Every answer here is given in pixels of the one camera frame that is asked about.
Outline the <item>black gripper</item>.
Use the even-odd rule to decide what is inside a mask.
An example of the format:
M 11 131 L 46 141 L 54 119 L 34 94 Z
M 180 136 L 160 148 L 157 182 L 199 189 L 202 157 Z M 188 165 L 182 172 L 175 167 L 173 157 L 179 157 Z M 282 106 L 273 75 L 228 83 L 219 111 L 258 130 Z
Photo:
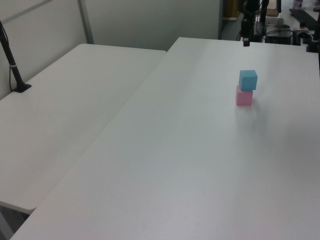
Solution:
M 241 36 L 243 38 L 243 46 L 250 46 L 250 32 L 251 32 L 251 23 L 248 19 L 243 18 L 241 20 Z

